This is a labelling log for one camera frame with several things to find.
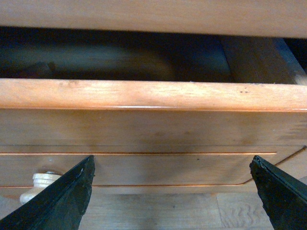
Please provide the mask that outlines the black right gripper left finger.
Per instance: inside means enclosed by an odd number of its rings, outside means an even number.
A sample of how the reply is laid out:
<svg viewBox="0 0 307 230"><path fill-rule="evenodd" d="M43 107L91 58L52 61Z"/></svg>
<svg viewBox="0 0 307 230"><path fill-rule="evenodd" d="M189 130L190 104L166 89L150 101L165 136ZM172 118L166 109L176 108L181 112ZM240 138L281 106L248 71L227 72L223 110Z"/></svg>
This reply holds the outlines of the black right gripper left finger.
<svg viewBox="0 0 307 230"><path fill-rule="evenodd" d="M86 157L0 221L2 230L77 230L92 194L94 157Z"/></svg>

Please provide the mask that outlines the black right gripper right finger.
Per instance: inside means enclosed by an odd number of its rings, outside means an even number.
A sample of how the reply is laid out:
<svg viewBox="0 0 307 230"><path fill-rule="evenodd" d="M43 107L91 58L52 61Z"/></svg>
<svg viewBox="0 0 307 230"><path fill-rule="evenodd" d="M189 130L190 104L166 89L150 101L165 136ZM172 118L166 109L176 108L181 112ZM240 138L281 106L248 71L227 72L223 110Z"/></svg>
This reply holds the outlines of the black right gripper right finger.
<svg viewBox="0 0 307 230"><path fill-rule="evenodd" d="M307 228L307 185L254 156L249 165L263 208L275 230Z"/></svg>

